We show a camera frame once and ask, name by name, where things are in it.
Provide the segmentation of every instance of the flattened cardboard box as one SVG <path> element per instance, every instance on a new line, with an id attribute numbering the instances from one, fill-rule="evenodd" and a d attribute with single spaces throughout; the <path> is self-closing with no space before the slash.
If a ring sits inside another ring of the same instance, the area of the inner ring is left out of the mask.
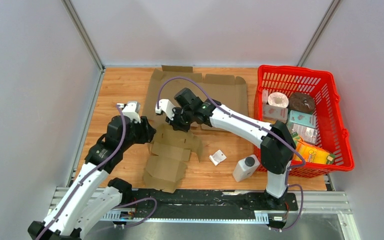
<path id="1" fill-rule="evenodd" d="M 185 176 L 191 152 L 199 161 L 203 156 L 201 139 L 191 132 L 174 131 L 168 124 L 156 128 L 153 140 L 148 144 L 149 156 L 143 173 L 145 186 L 174 193 Z"/>
<path id="2" fill-rule="evenodd" d="M 206 74 L 203 78 L 202 73 L 193 73 L 191 66 L 162 66 L 162 71 L 155 69 L 149 81 L 148 91 L 146 93 L 146 100 L 143 107 L 143 116 L 147 116 L 149 120 L 154 121 L 154 125 L 158 126 L 164 123 L 166 115 L 157 116 L 155 114 L 155 105 L 157 103 L 158 91 L 161 85 L 173 77 L 186 77 L 198 83 L 214 100 L 221 102 L 230 109 L 245 116 L 248 116 L 248 94 L 247 83 L 240 76 L 221 75 L 221 74 Z M 169 99 L 174 105 L 179 106 L 175 101 L 174 96 L 183 88 L 189 88 L 192 92 L 205 101 L 207 97 L 201 90 L 183 79 L 172 80 L 167 83 L 162 89 L 161 98 Z M 201 125 L 205 130 L 218 130 L 224 131 L 220 128 L 209 127 Z"/>

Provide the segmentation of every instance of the red basket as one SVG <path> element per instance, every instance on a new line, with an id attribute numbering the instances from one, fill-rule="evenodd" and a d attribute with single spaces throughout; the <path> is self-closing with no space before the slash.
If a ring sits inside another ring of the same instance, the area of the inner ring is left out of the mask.
<path id="1" fill-rule="evenodd" d="M 339 107 L 340 97 L 337 93 L 334 76 L 327 71 L 316 71 L 296 66 L 261 65 L 258 68 L 258 85 L 254 100 L 254 118 L 262 121 L 262 92 L 268 94 L 281 92 L 290 97 L 294 92 L 310 95 L 316 107 L 313 115 L 317 117 L 318 136 L 316 145 L 336 155 L 333 164 L 307 163 L 304 167 L 294 168 L 291 176 L 314 178 L 334 171 L 351 171 L 354 168 L 353 154 L 348 141 L 348 131 L 344 128 Z M 254 154 L 261 161 L 258 147 Z M 300 164 L 292 160 L 291 165 Z M 258 171 L 267 171 L 260 167 Z"/>

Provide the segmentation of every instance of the white bottle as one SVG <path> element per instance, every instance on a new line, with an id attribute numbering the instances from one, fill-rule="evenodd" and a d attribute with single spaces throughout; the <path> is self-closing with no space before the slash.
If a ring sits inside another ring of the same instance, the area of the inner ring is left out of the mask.
<path id="1" fill-rule="evenodd" d="M 260 162 L 258 161 L 257 156 L 254 154 L 247 156 L 237 162 L 237 165 L 233 171 L 233 177 L 236 182 L 240 182 L 251 177 L 251 175 L 257 170 L 259 166 Z"/>

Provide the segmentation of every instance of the black bottle cap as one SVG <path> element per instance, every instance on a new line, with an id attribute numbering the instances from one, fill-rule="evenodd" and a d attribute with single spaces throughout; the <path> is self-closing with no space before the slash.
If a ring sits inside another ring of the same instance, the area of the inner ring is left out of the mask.
<path id="1" fill-rule="evenodd" d="M 247 165 L 248 167 L 254 166 L 255 163 L 256 163 L 256 160 L 252 156 L 247 156 L 245 158 L 245 165 Z"/>

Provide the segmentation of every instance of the wooden table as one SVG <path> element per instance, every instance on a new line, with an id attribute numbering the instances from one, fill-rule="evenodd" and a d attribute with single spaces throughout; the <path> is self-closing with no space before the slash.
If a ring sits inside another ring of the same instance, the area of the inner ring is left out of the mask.
<path id="1" fill-rule="evenodd" d="M 97 139 L 107 131 L 107 125 L 113 116 L 118 115 L 116 103 L 138 101 L 145 103 L 148 83 L 154 68 L 107 68 L 100 88 L 99 96 L 86 136 L 78 171 L 84 163 L 88 150 Z M 257 88 L 257 68 L 216 68 L 195 67 L 195 73 L 226 74 L 241 76 L 248 86 L 248 112 L 254 115 L 254 97 Z M 230 132 L 193 129 L 192 132 L 201 137 L 205 154 L 209 156 L 221 149 L 227 159 L 218 166 L 205 159 L 199 163 L 193 153 L 187 163 L 187 170 L 179 188 L 183 189 L 221 189 L 221 190 L 264 190 L 267 184 L 267 173 L 256 172 L 250 178 L 236 182 L 232 172 L 238 160 L 253 154 L 253 145 L 245 139 Z M 144 188 L 142 175 L 149 156 L 146 145 L 135 144 L 124 153 L 123 160 L 115 167 L 111 175 L 103 182 L 118 177 L 132 184 L 133 188 Z M 304 190 L 326 190 L 323 176 L 302 178 L 291 176 L 290 184 L 301 184 Z"/>

